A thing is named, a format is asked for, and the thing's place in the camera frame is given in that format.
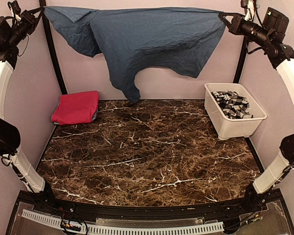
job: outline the blue cloth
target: blue cloth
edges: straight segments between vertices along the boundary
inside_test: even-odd
[[[45,10],[74,50],[90,57],[103,53],[112,85],[131,102],[140,98],[134,80],[145,68],[166,67],[180,75],[199,76],[225,30],[218,13],[177,7]]]

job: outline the folded red cloth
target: folded red cloth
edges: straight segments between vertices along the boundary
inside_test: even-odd
[[[51,121],[60,125],[90,123],[98,109],[97,91],[65,94],[51,116]]]

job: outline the white container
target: white container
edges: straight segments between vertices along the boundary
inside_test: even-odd
[[[227,140],[233,137],[251,136],[267,114],[240,84],[235,83],[206,83],[205,109],[211,119],[220,140]],[[253,118],[229,119],[226,117],[217,104],[211,92],[237,92],[239,96],[246,97],[249,102],[249,112]]]

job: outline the marble surface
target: marble surface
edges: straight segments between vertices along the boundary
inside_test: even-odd
[[[38,172],[57,198],[141,207],[242,197],[260,175],[244,138],[218,139],[201,100],[101,101],[94,123],[57,128]]]

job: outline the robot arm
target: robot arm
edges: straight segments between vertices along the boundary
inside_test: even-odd
[[[225,17],[233,16],[230,23]],[[238,13],[220,13],[219,17],[235,35],[244,35],[250,42],[257,43],[268,56],[272,66],[284,81],[294,105],[294,50],[283,44],[289,19],[275,9],[268,8],[262,26],[246,21],[245,16]],[[242,208],[252,210],[253,204],[259,203],[261,194],[265,194],[281,182],[294,166],[294,135],[282,140],[280,151],[265,170],[245,192]]]
[[[5,166],[10,166],[28,191],[38,193],[44,200],[53,200],[49,184],[35,171],[21,147],[18,129],[4,120],[4,103],[7,86],[15,69],[19,50],[17,45],[34,32],[43,8],[21,9],[17,1],[9,2],[13,17],[0,17],[0,156]],[[12,26],[7,22],[12,19]]]

